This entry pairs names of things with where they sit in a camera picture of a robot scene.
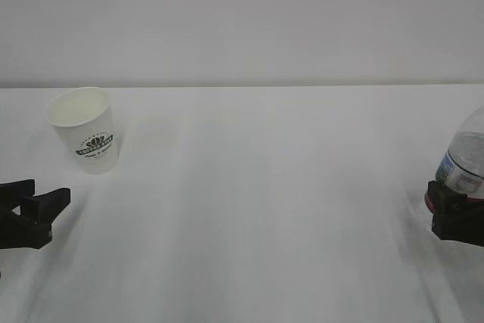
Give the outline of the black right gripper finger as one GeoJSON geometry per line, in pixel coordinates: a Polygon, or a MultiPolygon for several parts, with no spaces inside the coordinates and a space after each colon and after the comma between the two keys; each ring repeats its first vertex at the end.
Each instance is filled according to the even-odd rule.
{"type": "Polygon", "coordinates": [[[441,241],[483,245],[483,200],[471,200],[436,181],[427,185],[431,231],[441,241]]]}

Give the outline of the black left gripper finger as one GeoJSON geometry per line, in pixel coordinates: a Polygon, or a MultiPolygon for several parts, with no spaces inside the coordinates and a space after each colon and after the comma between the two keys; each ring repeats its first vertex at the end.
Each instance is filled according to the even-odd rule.
{"type": "Polygon", "coordinates": [[[33,196],[35,216],[14,215],[1,217],[1,248],[40,249],[52,241],[52,224],[71,202],[71,190],[59,188],[47,194],[33,196]]]}
{"type": "Polygon", "coordinates": [[[1,184],[1,217],[14,215],[14,209],[18,207],[21,216],[34,217],[34,194],[34,179],[1,184]]]}

